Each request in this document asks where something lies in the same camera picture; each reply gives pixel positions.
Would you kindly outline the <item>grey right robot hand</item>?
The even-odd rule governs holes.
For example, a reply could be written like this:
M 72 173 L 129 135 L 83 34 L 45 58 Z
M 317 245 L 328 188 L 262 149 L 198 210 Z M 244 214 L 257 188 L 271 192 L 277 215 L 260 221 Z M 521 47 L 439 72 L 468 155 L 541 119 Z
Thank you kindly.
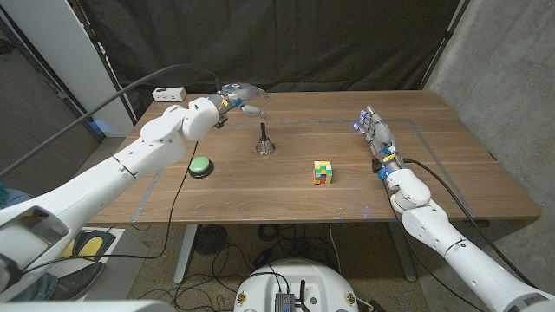
M 367 106 L 360 112 L 354 129 L 368 141 L 372 157 L 381 166 L 393 171 L 404 167 L 395 146 L 395 136 L 374 108 Z

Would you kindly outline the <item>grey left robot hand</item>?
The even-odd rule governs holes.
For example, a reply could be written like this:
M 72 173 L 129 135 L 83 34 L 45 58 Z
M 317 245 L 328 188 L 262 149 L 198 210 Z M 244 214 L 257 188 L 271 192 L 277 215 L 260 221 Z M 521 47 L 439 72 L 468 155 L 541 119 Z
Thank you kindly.
M 224 85 L 218 92 L 222 97 L 219 104 L 219 116 L 223 120 L 226 114 L 238 108 L 239 111 L 247 117 L 269 119 L 270 116 L 258 107 L 248 105 L 246 102 L 256 97 L 270 99 L 270 96 L 262 89 L 246 82 L 234 82 Z

